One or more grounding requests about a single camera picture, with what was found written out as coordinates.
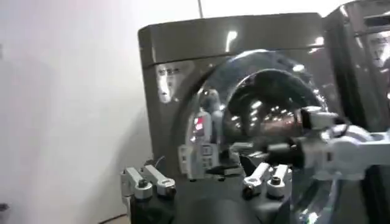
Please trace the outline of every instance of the washing machine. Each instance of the washing machine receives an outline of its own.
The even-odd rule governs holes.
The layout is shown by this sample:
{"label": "washing machine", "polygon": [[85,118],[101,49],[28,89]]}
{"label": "washing machine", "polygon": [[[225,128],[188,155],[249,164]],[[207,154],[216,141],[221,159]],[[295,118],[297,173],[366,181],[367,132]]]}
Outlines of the washing machine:
{"label": "washing machine", "polygon": [[[390,126],[389,12],[390,1],[354,1],[325,19],[344,112],[353,124],[369,131]],[[370,168],[361,191],[367,212],[357,212],[355,223],[390,223],[390,169]]]}
{"label": "washing machine", "polygon": [[[138,35],[154,158],[176,180],[179,198],[180,188],[186,188],[185,200],[195,201],[195,207],[178,206],[187,206],[180,213],[190,220],[207,223],[187,210],[207,217],[217,213],[209,214],[215,207],[230,204],[221,200],[236,201],[221,189],[234,191],[240,181],[202,185],[212,181],[209,171],[215,167],[239,172],[235,146],[245,153],[253,145],[301,135],[293,114],[302,107],[342,113],[316,13],[195,19],[147,26]],[[302,190],[304,182],[294,188]],[[330,191],[322,189],[325,201]],[[262,202],[272,206],[261,209],[274,213],[284,202]],[[224,215],[240,206],[225,208]],[[264,213],[255,220],[270,223]],[[299,218],[313,221],[313,214]]]}

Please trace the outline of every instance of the red light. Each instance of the red light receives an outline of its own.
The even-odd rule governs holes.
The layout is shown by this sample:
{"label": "red light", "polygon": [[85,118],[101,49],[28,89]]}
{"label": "red light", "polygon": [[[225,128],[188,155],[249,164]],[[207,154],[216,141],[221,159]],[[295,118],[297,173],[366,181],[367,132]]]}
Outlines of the red light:
{"label": "red light", "polygon": [[196,124],[203,124],[203,117],[198,117]]}

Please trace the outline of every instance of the black cable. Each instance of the black cable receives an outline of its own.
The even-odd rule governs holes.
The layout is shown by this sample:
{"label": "black cable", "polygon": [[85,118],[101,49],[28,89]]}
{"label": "black cable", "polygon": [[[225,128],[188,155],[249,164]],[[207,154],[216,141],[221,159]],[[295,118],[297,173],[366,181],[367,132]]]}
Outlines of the black cable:
{"label": "black cable", "polygon": [[116,220],[116,219],[118,219],[118,218],[121,218],[121,217],[124,217],[124,216],[126,216],[126,215],[127,215],[126,213],[120,214],[120,215],[117,215],[117,216],[115,216],[115,217],[112,217],[112,218],[106,219],[106,220],[104,220],[104,221],[101,221],[101,222],[99,222],[99,223],[97,223],[97,224],[106,224],[106,223],[108,223],[108,222],[114,221],[114,220]]}
{"label": "black cable", "polygon": [[336,122],[336,124],[345,124],[346,125],[346,127],[343,129],[342,132],[340,132],[340,134],[335,135],[335,138],[341,138],[344,135],[346,135],[348,128],[351,126],[351,122],[345,117],[337,117],[335,122]]}

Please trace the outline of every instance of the machine top panel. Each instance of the machine top panel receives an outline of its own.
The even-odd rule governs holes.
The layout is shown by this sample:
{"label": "machine top panel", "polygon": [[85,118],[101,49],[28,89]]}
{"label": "machine top panel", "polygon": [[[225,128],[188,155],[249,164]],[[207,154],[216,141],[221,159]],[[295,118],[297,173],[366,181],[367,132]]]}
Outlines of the machine top panel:
{"label": "machine top panel", "polygon": [[233,16],[150,25],[138,32],[142,65],[254,49],[299,49],[324,44],[317,13]]}

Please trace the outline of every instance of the washing machine door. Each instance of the washing machine door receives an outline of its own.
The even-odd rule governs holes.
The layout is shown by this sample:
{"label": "washing machine door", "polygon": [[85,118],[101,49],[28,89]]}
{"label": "washing machine door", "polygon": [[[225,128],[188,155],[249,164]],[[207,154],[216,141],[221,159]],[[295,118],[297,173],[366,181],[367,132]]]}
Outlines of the washing machine door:
{"label": "washing machine door", "polygon": [[176,138],[180,171],[204,178],[221,165],[234,143],[276,143],[302,135],[294,113],[327,102],[305,66],[277,52],[242,53],[218,66],[202,82],[181,119]]}
{"label": "washing machine door", "polygon": [[[178,148],[177,154],[166,155],[175,157],[177,164],[172,163],[174,159],[167,159],[170,162],[166,165],[170,170],[168,173],[172,175],[179,171],[180,174],[175,176],[177,180],[182,175],[187,182],[196,182],[182,184],[183,189],[191,189],[185,190],[185,200],[198,201],[201,195],[210,199],[218,194],[231,198],[229,191],[240,191],[242,177],[237,179],[238,182],[225,182],[230,183],[225,185],[228,187],[218,188],[229,190],[227,193],[212,189],[214,183],[202,185],[205,183],[202,180],[245,175],[243,160],[239,155],[261,160],[261,147],[254,145],[267,145],[287,137],[301,136],[302,129],[294,113],[299,108],[309,106],[328,110],[321,88],[315,85],[313,75],[306,72],[305,65],[278,52],[259,50],[237,55],[211,71],[183,109],[181,115],[184,119],[178,121],[185,122],[177,124],[177,132],[172,136]],[[255,149],[256,152],[247,153],[247,149]],[[310,174],[297,172],[294,175],[298,180],[294,183],[297,192],[302,193],[313,185]],[[316,209],[309,212],[327,219],[329,216],[321,213],[325,204],[329,208],[327,202],[334,184],[317,183],[315,186],[319,187],[311,188],[311,194],[321,189],[319,198],[323,204],[311,205],[313,201],[306,201],[305,206]],[[267,200],[261,203],[275,204]],[[301,215],[302,212],[300,208],[295,208],[297,216],[294,219],[309,221],[308,217]]]}

